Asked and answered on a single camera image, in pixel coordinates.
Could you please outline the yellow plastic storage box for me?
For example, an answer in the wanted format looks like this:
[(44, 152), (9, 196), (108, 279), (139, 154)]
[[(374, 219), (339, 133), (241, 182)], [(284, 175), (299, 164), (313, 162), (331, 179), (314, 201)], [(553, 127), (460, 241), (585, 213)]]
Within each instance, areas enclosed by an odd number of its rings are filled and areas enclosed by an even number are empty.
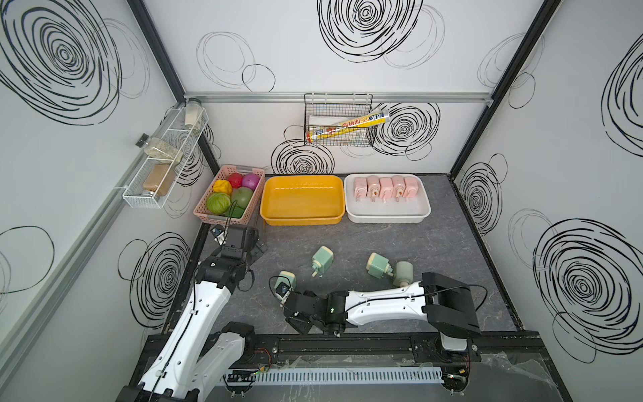
[(273, 177), (266, 181), (260, 214), (271, 226), (338, 224), (345, 214), (343, 181), (334, 175)]

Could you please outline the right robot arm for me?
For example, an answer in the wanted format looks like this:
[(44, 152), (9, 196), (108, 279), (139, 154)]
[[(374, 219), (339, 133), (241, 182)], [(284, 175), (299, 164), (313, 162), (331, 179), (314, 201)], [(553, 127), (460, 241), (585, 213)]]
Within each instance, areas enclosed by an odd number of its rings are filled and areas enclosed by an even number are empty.
[(312, 328), (341, 337), (347, 328), (370, 323), (419, 320), (439, 333), (440, 346), (464, 353), (468, 342), (482, 336), (477, 319), (472, 285), (435, 272), (426, 272), (420, 281), (382, 291), (334, 291), (318, 296), (297, 291), (295, 278), (283, 271), (273, 286), (287, 323), (299, 334)]

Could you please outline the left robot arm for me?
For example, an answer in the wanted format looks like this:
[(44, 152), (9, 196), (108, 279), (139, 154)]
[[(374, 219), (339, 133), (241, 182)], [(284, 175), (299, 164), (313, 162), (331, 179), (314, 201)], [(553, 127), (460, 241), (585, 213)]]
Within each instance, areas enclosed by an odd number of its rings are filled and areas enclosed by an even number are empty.
[(245, 323), (227, 324), (214, 345), (204, 347), (261, 253), (257, 229), (231, 225), (221, 233), (218, 247), (199, 263), (174, 331), (137, 384), (123, 387), (118, 401), (204, 401), (235, 363), (254, 358), (255, 329)]

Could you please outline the pink sharpener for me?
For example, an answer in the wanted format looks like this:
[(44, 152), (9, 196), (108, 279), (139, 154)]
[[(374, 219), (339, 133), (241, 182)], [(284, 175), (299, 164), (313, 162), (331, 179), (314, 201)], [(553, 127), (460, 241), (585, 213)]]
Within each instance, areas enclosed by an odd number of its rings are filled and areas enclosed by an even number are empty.
[(353, 195), (357, 202), (365, 199), (368, 192), (368, 182), (365, 177), (356, 177), (353, 180)]
[(379, 197), (386, 204), (393, 197), (394, 185), (391, 177), (381, 177), (379, 179), (380, 191)]
[(395, 175), (391, 179), (392, 179), (392, 183), (395, 191), (395, 200), (399, 202), (400, 199), (402, 199), (405, 194), (405, 189), (406, 189), (405, 178), (400, 175)]
[(419, 181), (416, 177), (405, 177), (405, 192), (403, 197), (410, 200), (416, 197), (419, 192)]
[(367, 177), (367, 196), (371, 199), (372, 202), (379, 197), (381, 191), (381, 185), (379, 182), (379, 177), (376, 175), (369, 175)]

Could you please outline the green sharpener square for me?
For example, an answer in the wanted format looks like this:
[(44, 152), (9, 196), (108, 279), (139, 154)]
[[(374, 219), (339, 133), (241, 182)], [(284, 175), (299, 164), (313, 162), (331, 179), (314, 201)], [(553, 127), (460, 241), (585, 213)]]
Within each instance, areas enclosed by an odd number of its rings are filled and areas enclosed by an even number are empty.
[(394, 275), (394, 270), (389, 263), (389, 259), (375, 252), (368, 258), (366, 271), (370, 276), (377, 279)]

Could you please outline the white plastic storage box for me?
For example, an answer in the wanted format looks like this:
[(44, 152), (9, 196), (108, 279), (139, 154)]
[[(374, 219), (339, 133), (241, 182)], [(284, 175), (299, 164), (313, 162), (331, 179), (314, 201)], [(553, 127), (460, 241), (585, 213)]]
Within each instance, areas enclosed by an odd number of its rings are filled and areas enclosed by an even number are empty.
[[(385, 204), (380, 197), (375, 202), (366, 196), (365, 199), (357, 202), (353, 195), (353, 180), (356, 177), (376, 175), (381, 177), (393, 177), (400, 175), (405, 177), (416, 177), (419, 181), (419, 192), (415, 198), (406, 200), (404, 197), (399, 202), (393, 197)], [(413, 174), (350, 174), (344, 179), (345, 204), (348, 219), (353, 223), (368, 224), (414, 224), (420, 223), (430, 215), (431, 207), (425, 187), (419, 177)]]

